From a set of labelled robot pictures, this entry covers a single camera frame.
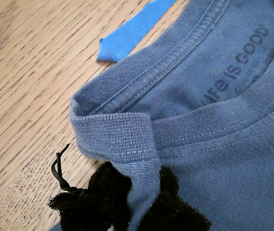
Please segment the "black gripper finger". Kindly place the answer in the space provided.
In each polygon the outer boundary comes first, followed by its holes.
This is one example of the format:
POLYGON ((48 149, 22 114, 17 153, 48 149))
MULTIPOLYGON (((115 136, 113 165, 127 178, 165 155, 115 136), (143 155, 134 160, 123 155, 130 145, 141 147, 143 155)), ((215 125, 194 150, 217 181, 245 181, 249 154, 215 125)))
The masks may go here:
POLYGON ((141 220, 139 231, 208 231, 211 222, 179 196, 175 174, 160 170, 160 193, 141 220))
POLYGON ((48 206, 60 213, 63 231, 125 231, 131 220, 127 196, 132 187, 111 162, 104 162, 91 176, 87 188, 70 186, 62 176, 61 156, 51 165, 62 193, 51 198, 48 206))

